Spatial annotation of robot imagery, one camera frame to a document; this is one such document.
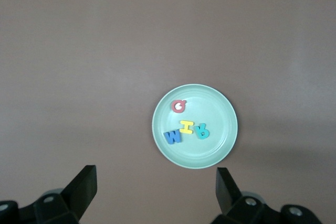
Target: round plate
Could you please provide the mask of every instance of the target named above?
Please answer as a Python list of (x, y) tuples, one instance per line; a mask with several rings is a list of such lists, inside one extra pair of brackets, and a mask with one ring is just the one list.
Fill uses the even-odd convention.
[[(178, 112), (183, 110), (178, 110), (182, 104), (172, 105), (176, 100), (186, 101), (182, 113), (173, 111), (173, 107)], [(176, 130), (184, 128), (181, 120), (194, 123), (188, 127), (192, 133), (180, 133), (181, 141), (170, 144), (164, 133), (175, 131), (178, 134)], [(202, 123), (209, 132), (204, 139), (195, 130), (196, 126), (202, 128)], [(236, 141), (238, 123), (232, 105), (220, 92), (201, 84), (187, 84), (171, 90), (158, 103), (152, 131), (159, 150), (171, 162), (200, 169), (217, 164), (231, 151)]]

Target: screw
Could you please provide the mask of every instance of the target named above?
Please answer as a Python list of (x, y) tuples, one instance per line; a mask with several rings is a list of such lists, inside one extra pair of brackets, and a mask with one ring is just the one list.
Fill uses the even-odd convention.
[(43, 203), (48, 203), (48, 202), (52, 202), (54, 200), (53, 196), (47, 197), (43, 200)]
[(248, 204), (250, 206), (255, 206), (257, 204), (257, 202), (252, 198), (245, 199), (245, 202), (246, 202), (246, 204)]
[(8, 204), (0, 205), (0, 212), (3, 210), (6, 210), (7, 208), (8, 208)]
[(290, 207), (289, 211), (292, 215), (301, 216), (303, 215), (302, 211), (297, 207)]

